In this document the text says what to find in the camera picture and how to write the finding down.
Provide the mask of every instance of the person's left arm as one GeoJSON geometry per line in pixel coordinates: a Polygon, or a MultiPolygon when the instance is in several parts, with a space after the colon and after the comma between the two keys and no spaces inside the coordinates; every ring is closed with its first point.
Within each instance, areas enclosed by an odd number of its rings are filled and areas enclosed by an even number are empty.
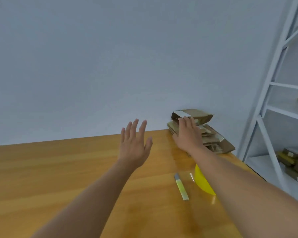
{"type": "Polygon", "coordinates": [[[144,145],[147,121],[143,121],[136,136],[138,119],[121,130],[121,143],[116,163],[83,193],[75,198],[53,220],[38,230],[32,238],[97,238],[127,180],[150,154],[152,138],[144,145]]]}

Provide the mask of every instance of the forearm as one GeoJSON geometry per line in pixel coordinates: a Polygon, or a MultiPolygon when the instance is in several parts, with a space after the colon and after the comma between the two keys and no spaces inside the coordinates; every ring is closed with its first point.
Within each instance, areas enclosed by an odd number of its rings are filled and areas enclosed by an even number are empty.
{"type": "Polygon", "coordinates": [[[116,162],[33,238],[99,237],[134,169],[116,162]]]}
{"type": "Polygon", "coordinates": [[[297,200],[204,147],[191,155],[244,237],[298,237],[297,200]]]}

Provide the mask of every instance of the glossy wooden surface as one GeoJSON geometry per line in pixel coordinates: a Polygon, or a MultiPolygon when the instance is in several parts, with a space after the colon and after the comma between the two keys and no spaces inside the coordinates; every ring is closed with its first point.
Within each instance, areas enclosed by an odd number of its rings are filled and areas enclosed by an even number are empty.
{"type": "MultiPolygon", "coordinates": [[[[193,183],[195,163],[169,131],[149,135],[151,155],[124,187],[102,237],[241,237],[216,197],[193,183]]],[[[111,135],[0,146],[0,238],[31,236],[115,162],[118,143],[111,135]]],[[[234,155],[224,157],[252,172],[234,155]]]]}

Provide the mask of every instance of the yellow disc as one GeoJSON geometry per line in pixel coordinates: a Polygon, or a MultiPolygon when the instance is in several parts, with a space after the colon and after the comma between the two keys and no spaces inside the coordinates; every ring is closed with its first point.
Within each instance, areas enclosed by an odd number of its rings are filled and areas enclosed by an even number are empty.
{"type": "Polygon", "coordinates": [[[211,188],[210,184],[208,183],[207,179],[202,174],[198,165],[195,165],[195,174],[194,174],[195,183],[205,192],[216,195],[213,189],[211,188]]]}

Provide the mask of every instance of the metal frame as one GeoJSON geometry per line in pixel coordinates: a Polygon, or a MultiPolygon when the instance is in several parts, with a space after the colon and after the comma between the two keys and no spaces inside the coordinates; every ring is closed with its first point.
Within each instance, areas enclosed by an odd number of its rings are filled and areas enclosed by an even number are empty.
{"type": "Polygon", "coordinates": [[[277,44],[273,59],[271,61],[264,85],[262,87],[257,106],[255,108],[253,117],[250,121],[250,125],[247,129],[245,139],[238,151],[239,159],[241,159],[241,160],[243,160],[243,162],[245,162],[247,159],[247,154],[248,154],[250,144],[254,137],[255,129],[258,125],[260,128],[260,131],[263,135],[263,138],[264,138],[265,144],[267,146],[267,149],[268,149],[268,152],[270,155],[270,159],[273,163],[278,180],[281,184],[282,189],[285,192],[289,192],[289,188],[286,184],[282,170],[279,166],[277,157],[276,157],[274,149],[273,149],[273,145],[270,141],[270,138],[268,136],[268,133],[267,133],[267,130],[265,128],[262,118],[264,117],[266,110],[267,110],[267,106],[268,106],[267,103],[268,103],[268,99],[270,97],[272,85],[298,89],[298,87],[295,87],[294,85],[279,84],[279,83],[274,82],[278,75],[278,72],[280,70],[280,66],[283,63],[284,57],[286,56],[286,53],[288,50],[288,45],[298,36],[298,30],[292,34],[292,30],[294,29],[297,15],[298,15],[298,0],[293,0],[291,3],[290,9],[289,9],[289,13],[286,17],[286,21],[284,23],[284,27],[282,29],[280,38],[278,40],[278,44],[277,44]]]}

